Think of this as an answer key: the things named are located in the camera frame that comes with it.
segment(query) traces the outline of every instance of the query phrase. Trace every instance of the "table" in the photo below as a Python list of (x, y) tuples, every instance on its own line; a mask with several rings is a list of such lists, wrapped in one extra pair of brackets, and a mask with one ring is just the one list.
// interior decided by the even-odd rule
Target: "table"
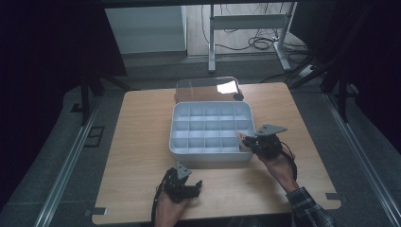
[[(296, 155), (298, 184), (325, 209), (340, 208), (328, 200), (336, 193), (297, 107), (284, 83), (240, 85), (258, 129), (263, 124), (287, 127), (278, 134)], [(175, 166), (168, 148), (175, 89), (127, 92), (99, 188), (95, 224), (150, 221), (156, 186)], [(217, 218), (291, 212), (285, 191), (253, 156), (250, 162), (192, 166), (187, 185), (203, 180), (200, 196), (182, 219)]]

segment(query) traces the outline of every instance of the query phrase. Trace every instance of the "sleeve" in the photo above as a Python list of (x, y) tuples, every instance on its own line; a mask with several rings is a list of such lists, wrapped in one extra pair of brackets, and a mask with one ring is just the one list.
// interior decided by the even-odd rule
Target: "sleeve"
[(305, 226), (336, 226), (333, 217), (313, 200), (304, 187), (288, 193), (287, 198), (292, 206), (295, 218)]

